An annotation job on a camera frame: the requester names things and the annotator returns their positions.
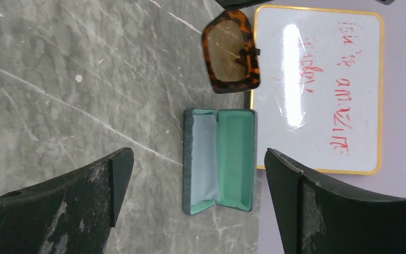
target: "red handwriting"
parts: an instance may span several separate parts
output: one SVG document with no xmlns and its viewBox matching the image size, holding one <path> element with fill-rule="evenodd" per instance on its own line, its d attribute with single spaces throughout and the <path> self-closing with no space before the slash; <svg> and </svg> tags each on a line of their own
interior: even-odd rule
<svg viewBox="0 0 406 254">
<path fill-rule="evenodd" d="M 349 153 L 349 146 L 348 146 L 348 140 L 346 137 L 339 137 L 339 136 L 332 136 L 333 139 L 335 139 L 336 141 L 330 142 L 329 144 L 331 144 L 332 146 L 334 146 L 334 149 L 345 149 L 345 151 L 347 153 Z"/>
<path fill-rule="evenodd" d="M 358 38 L 357 29 L 363 28 L 357 23 L 338 22 L 338 24 L 340 25 L 339 31 L 343 34 L 343 44 L 353 44 L 354 38 Z"/>
<path fill-rule="evenodd" d="M 340 59 L 340 62 L 337 65 L 344 65 L 346 67 L 351 67 L 353 64 L 356 63 L 355 59 L 358 54 L 362 53 L 362 51 L 357 51 L 355 55 L 344 56 Z"/>
<path fill-rule="evenodd" d="M 353 127 L 351 125 L 351 118 L 349 116 L 351 107 L 346 104 L 349 101 L 352 101 L 353 98 L 351 97 L 351 92 L 345 89 L 345 87 L 349 87 L 351 85 L 349 79 L 339 78 L 336 80 L 336 82 L 337 87 L 334 89 L 334 94 L 339 103 L 337 104 L 337 110 L 333 114 L 333 135 L 329 144 L 335 151 L 338 151 L 342 155 L 344 153 L 349 154 L 346 130 L 352 129 Z"/>
<path fill-rule="evenodd" d="M 300 41 L 300 45 L 305 47 L 308 46 L 311 49 L 314 49 L 310 38 L 306 38 L 306 41 Z M 315 82 L 315 73 L 323 72 L 324 70 L 320 67 L 317 67 L 314 64 L 313 55 L 308 50 L 304 49 L 306 55 L 301 59 L 300 64 L 302 66 L 302 72 L 300 72 L 300 76 L 302 77 L 302 81 L 299 83 L 300 87 L 309 93 L 313 93 L 313 89 L 304 87 L 306 84 Z"/>
</svg>

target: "white speck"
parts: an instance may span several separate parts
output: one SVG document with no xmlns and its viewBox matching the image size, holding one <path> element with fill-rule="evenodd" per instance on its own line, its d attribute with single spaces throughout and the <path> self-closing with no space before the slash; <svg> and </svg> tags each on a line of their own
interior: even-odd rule
<svg viewBox="0 0 406 254">
<path fill-rule="evenodd" d="M 85 224 L 83 223 L 83 219 L 81 219 L 81 221 L 80 221 L 79 229 L 81 232 L 83 232 L 83 230 L 85 229 Z"/>
<path fill-rule="evenodd" d="M 80 83 L 82 80 L 83 80 L 83 77 L 82 77 L 81 75 L 77 75 L 77 76 L 76 76 L 76 81 L 77 81 L 78 83 Z"/>
</svg>

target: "tortoiseshell sunglasses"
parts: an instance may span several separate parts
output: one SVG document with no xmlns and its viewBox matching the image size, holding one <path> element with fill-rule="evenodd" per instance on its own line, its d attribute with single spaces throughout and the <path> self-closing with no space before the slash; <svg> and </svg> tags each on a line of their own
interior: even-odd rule
<svg viewBox="0 0 406 254">
<path fill-rule="evenodd" d="M 244 92 L 261 83 L 250 22 L 241 11 L 225 10 L 202 33 L 209 79 L 217 94 Z"/>
</svg>

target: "gold whiteboard frame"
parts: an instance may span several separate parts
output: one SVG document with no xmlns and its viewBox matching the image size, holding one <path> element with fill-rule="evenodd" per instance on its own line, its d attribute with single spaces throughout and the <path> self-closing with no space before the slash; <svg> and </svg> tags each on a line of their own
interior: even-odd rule
<svg viewBox="0 0 406 254">
<path fill-rule="evenodd" d="M 373 175 L 381 169 L 382 165 L 382 123 L 383 123 L 383 68 L 384 68 L 384 45 L 385 45 L 385 24 L 383 18 L 375 12 L 363 12 L 363 11 L 349 11 L 339 9 L 327 9 L 327 8 L 311 8 L 311 7 L 296 7 L 296 6 L 284 6 L 274 4 L 264 4 L 257 8 L 254 14 L 254 29 L 253 37 L 254 42 L 257 45 L 257 16 L 263 8 L 279 8 L 279 9 L 293 9 L 293 10 L 305 10 L 305 11 L 317 11 L 317 12 L 335 12 L 335 13 L 348 13 L 348 14 L 362 14 L 372 15 L 379 19 L 380 29 L 380 59 L 379 59 L 379 119 L 378 119 L 378 131 L 377 131 L 377 165 L 373 171 L 350 171 L 350 170 L 330 170 L 330 169 L 315 169 L 322 173 L 332 174 L 349 174 L 349 175 Z M 254 90 L 250 93 L 250 109 L 253 109 L 254 102 Z M 265 169 L 264 165 L 259 165 L 258 169 Z"/>
</svg>

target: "white paint scratch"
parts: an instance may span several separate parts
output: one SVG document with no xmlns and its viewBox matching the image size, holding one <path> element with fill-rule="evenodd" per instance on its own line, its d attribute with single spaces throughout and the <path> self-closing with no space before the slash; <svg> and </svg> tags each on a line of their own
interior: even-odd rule
<svg viewBox="0 0 406 254">
<path fill-rule="evenodd" d="M 76 75 L 75 79 L 77 83 L 80 83 L 83 80 L 83 77 L 81 75 Z"/>
<path fill-rule="evenodd" d="M 29 127 L 27 127 L 27 124 L 25 123 L 25 121 L 22 119 L 21 117 L 21 113 L 20 110 L 18 109 L 18 106 L 16 106 L 15 101 L 12 99 L 12 97 L 10 96 L 10 94 L 7 93 L 7 91 L 3 88 L 1 88 L 1 92 L 5 95 L 5 97 L 8 98 L 8 100 L 10 101 L 10 104 L 12 105 L 12 107 L 15 109 L 16 114 L 19 116 L 19 119 L 21 120 L 22 126 L 24 127 L 24 131 L 29 135 L 30 139 L 32 141 L 39 141 L 39 139 L 29 130 Z"/>
<path fill-rule="evenodd" d="M 93 174 L 91 175 L 89 180 L 91 182 L 94 182 L 94 180 L 99 179 L 100 172 L 103 171 L 104 169 L 105 169 L 105 167 L 102 164 L 96 165 L 96 167 L 94 168 Z"/>
<path fill-rule="evenodd" d="M 68 250 L 66 246 L 68 245 L 68 234 L 61 236 L 60 241 L 55 246 L 55 254 L 66 254 Z"/>
<path fill-rule="evenodd" d="M 153 3 L 154 5 L 158 6 L 158 8 L 162 9 L 161 5 L 158 4 L 157 2 L 155 2 L 154 0 L 149 0 L 151 3 Z"/>
<path fill-rule="evenodd" d="M 175 14 L 171 13 L 171 12 L 167 12 L 169 15 L 171 15 L 172 17 L 174 17 L 176 20 L 180 21 L 181 23 L 187 25 L 189 28 L 191 28 L 192 30 L 196 31 L 197 33 L 201 34 L 200 31 L 198 31 L 195 26 L 189 24 L 189 22 L 187 22 L 186 20 L 183 20 L 177 16 L 175 16 Z"/>
<path fill-rule="evenodd" d="M 83 223 L 83 219 L 81 219 L 81 221 L 80 221 L 79 229 L 81 232 L 83 232 L 83 230 L 85 229 L 85 224 Z"/>
<path fill-rule="evenodd" d="M 144 150 L 146 150 L 146 151 L 148 151 L 148 152 L 151 152 L 151 153 L 153 153 L 154 155 L 156 155 L 156 156 L 158 156 L 158 157 L 160 157 L 160 158 L 162 158 L 162 159 L 164 159 L 164 160 L 167 160 L 167 161 L 172 162 L 172 163 L 174 163 L 174 164 L 177 164 L 177 165 L 179 165 L 179 166 L 183 166 L 183 164 L 181 164 L 181 163 L 179 163 L 179 162 L 176 162 L 176 161 L 174 161 L 174 160 L 172 160 L 172 159 L 169 159 L 169 158 L 167 158 L 166 156 L 164 156 L 164 155 L 158 153 L 157 151 L 155 151 L 155 150 L 153 150 L 153 149 L 150 149 L 150 148 L 148 148 L 148 147 L 142 145 L 141 143 L 139 143 L 139 142 L 133 140 L 132 138 L 130 138 L 130 137 L 124 135 L 123 133 L 121 133 L 121 132 L 119 132 L 119 131 L 116 131 L 116 130 L 113 129 L 113 127 L 111 127 L 109 124 L 106 124 L 106 123 L 102 122 L 100 119 L 98 119 L 97 117 L 95 117 L 95 116 L 89 114 L 88 112 L 83 111 L 83 110 L 81 110 L 81 109 L 79 109 L 79 108 L 77 108 L 77 107 L 75 107 L 75 106 L 72 106 L 72 105 L 69 104 L 69 103 L 66 103 L 66 102 L 64 102 L 64 101 L 62 101 L 62 100 L 60 100 L 60 99 L 58 99 L 58 98 L 56 98 L 56 97 L 54 97 L 54 96 L 52 96 L 52 95 L 46 93 L 46 91 L 44 91 L 43 89 L 41 89 L 41 88 L 39 88 L 39 87 L 33 85 L 32 83 L 29 83 L 28 81 L 26 81 L 26 80 L 24 80 L 24 79 L 22 79 L 22 78 L 19 78 L 19 77 L 15 76 L 15 75 L 11 74 L 10 72 L 4 71 L 4 70 L 2 70 L 2 69 L 0 69 L 0 72 L 3 73 L 3 74 L 5 74 L 5 75 L 7 75 L 7 76 L 9 76 L 9 77 L 12 77 L 12 78 L 18 80 L 19 82 L 21 82 L 21 83 L 27 85 L 29 88 L 33 89 L 34 91 L 36 91 L 36 92 L 38 92 L 38 93 L 40 93 L 40 94 L 42 94 L 42 95 L 44 95 L 44 96 L 46 96 L 46 97 L 48 97 L 48 98 L 51 98 L 52 100 L 57 101 L 57 102 L 59 102 L 60 104 L 63 104 L 63 105 L 68 106 L 68 107 L 71 107 L 72 109 L 74 109 L 74 110 L 76 110 L 76 111 L 82 113 L 83 115 L 85 115 L 85 116 L 91 118 L 93 121 L 102 124 L 103 127 L 106 128 L 107 130 L 112 131 L 112 132 L 114 132 L 114 133 L 120 135 L 121 137 L 127 139 L 128 141 L 132 142 L 132 143 L 135 144 L 136 146 L 138 146 L 138 147 L 140 147 L 140 148 L 142 148 L 142 149 L 144 149 Z"/>
<path fill-rule="evenodd" d="M 311 254 L 313 245 L 312 238 L 319 234 L 326 234 L 327 228 L 315 198 L 315 189 L 309 184 L 302 186 L 302 243 L 301 247 L 304 253 Z"/>
<path fill-rule="evenodd" d="M 55 232 L 55 229 L 57 228 L 57 224 L 58 224 L 58 219 L 60 218 L 60 216 L 62 214 L 66 214 L 66 207 L 67 206 L 68 206 L 68 204 L 66 204 L 66 202 L 64 202 L 64 201 L 61 202 L 60 207 L 58 208 L 57 212 L 55 213 L 55 216 L 53 217 L 52 223 L 50 224 L 47 235 L 44 237 L 44 241 L 41 244 L 41 247 L 40 247 L 40 250 L 38 251 L 38 254 L 48 254 L 52 250 L 53 242 L 49 242 L 49 237 L 51 237 L 52 234 Z"/>
</svg>

